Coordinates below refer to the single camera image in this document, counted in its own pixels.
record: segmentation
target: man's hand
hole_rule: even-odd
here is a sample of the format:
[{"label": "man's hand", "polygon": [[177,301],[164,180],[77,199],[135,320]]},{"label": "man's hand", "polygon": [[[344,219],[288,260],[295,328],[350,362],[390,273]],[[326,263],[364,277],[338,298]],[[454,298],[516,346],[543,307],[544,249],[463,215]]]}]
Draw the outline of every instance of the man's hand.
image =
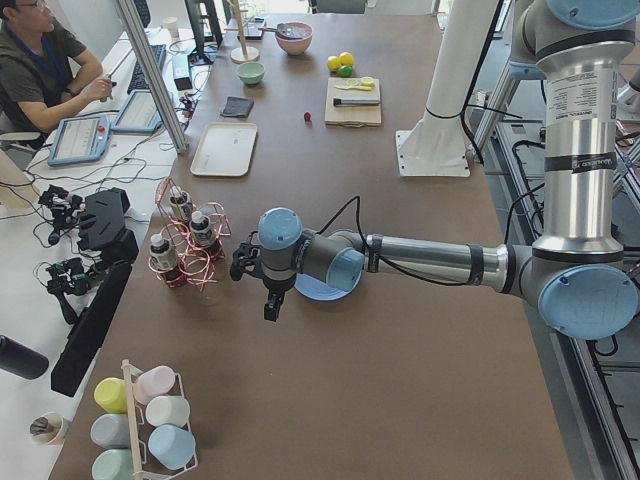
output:
[{"label": "man's hand", "polygon": [[88,100],[100,100],[101,98],[111,95],[111,79],[106,77],[100,77],[94,80],[81,95],[85,95]]}]

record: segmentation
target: pink cup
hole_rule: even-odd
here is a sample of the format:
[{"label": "pink cup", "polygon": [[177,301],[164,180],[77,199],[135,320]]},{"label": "pink cup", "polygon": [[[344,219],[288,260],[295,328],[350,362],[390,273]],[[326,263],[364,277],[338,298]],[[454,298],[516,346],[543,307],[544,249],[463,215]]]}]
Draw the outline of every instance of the pink cup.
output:
[{"label": "pink cup", "polygon": [[133,396],[136,401],[147,405],[151,400],[164,395],[176,383],[176,374],[166,365],[152,368],[138,377],[133,384]]}]

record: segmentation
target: dark bottle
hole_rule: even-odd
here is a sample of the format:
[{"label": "dark bottle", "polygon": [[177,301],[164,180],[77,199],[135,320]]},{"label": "dark bottle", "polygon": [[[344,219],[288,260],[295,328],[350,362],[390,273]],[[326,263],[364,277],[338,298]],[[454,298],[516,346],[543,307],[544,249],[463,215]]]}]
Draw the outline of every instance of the dark bottle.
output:
[{"label": "dark bottle", "polygon": [[189,229],[191,230],[191,235],[193,236],[196,245],[206,249],[215,260],[222,250],[222,244],[211,228],[211,220],[209,220],[209,217],[201,211],[196,210],[191,215]]},{"label": "dark bottle", "polygon": [[191,220],[191,214],[193,213],[193,202],[191,196],[182,190],[180,187],[173,186],[169,193],[169,203],[171,204],[171,210],[173,215],[182,222],[188,222]]},{"label": "dark bottle", "polygon": [[33,380],[47,371],[49,360],[21,343],[0,335],[0,368]]},{"label": "dark bottle", "polygon": [[209,221],[209,217],[200,210],[196,210],[191,214],[189,229],[199,247],[207,248],[211,246],[214,241],[211,222]]},{"label": "dark bottle", "polygon": [[155,267],[162,272],[173,270],[180,263],[176,247],[161,233],[151,235],[149,255],[151,255]]},{"label": "dark bottle", "polygon": [[167,285],[177,287],[184,283],[186,276],[180,268],[180,257],[171,240],[164,238],[161,233],[151,235],[149,255],[151,263]]}]

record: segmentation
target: keyboard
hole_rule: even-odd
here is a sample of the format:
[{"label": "keyboard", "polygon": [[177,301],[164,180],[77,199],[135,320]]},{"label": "keyboard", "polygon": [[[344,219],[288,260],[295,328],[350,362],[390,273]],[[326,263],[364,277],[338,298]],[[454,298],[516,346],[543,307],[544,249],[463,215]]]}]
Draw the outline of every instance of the keyboard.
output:
[{"label": "keyboard", "polygon": [[[153,56],[156,59],[156,63],[158,67],[162,70],[164,65],[164,58],[167,56],[167,48],[164,45],[149,45],[151,47],[151,51],[153,52]],[[142,72],[142,67],[140,63],[136,61],[136,66],[133,67],[133,73],[131,74],[131,80],[129,81],[129,86],[127,87],[127,93],[130,93],[131,90],[148,90],[149,84],[144,78],[144,73]]]}]

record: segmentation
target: yellow cup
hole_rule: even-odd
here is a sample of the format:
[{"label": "yellow cup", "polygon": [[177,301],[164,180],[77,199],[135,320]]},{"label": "yellow cup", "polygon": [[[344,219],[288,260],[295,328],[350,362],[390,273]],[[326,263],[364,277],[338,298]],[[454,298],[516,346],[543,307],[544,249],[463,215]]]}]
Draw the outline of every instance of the yellow cup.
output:
[{"label": "yellow cup", "polygon": [[107,413],[127,413],[127,397],[124,380],[109,377],[102,380],[93,391],[93,398]]}]

